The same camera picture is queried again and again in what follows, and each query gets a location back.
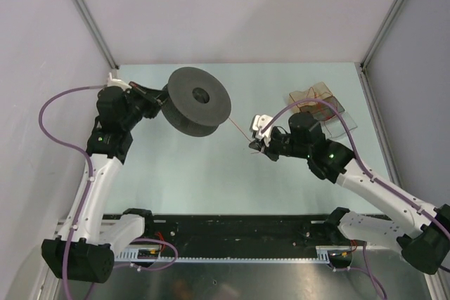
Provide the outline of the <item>black cable spool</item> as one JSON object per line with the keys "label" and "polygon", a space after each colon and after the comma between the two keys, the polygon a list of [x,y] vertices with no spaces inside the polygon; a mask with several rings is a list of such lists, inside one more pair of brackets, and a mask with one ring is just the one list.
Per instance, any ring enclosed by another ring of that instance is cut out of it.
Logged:
{"label": "black cable spool", "polygon": [[170,75],[168,99],[162,105],[165,119],[188,136],[214,133],[231,114],[231,99],[222,83],[209,72],[181,67]]}

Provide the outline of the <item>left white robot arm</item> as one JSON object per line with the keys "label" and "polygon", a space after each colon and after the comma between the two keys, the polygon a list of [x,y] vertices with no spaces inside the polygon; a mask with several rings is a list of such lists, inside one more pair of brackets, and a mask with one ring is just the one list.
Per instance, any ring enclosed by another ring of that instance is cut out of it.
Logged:
{"label": "left white robot arm", "polygon": [[145,244],[155,235],[155,226],[147,221],[151,212],[142,209],[126,210],[107,230],[101,224],[113,181],[133,141],[132,129],[143,118],[158,115],[168,92],[120,80],[98,90],[98,115],[86,148],[71,147],[85,158],[75,200],[56,238],[41,244],[42,258],[65,282],[104,283],[118,254],[134,240]]}

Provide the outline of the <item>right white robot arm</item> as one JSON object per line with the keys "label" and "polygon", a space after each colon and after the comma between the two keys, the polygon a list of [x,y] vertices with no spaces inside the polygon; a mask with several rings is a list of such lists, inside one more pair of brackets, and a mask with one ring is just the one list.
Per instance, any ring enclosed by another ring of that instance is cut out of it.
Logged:
{"label": "right white robot arm", "polygon": [[329,243],[349,239],[380,245],[428,275],[442,267],[449,253],[449,205],[436,207],[377,175],[356,151],[326,138],[308,112],[292,115],[288,126],[285,131],[275,126],[273,117],[255,115],[250,148],[274,162],[281,156],[305,159],[317,178],[356,193],[388,217],[374,219],[337,208],[324,227]]}

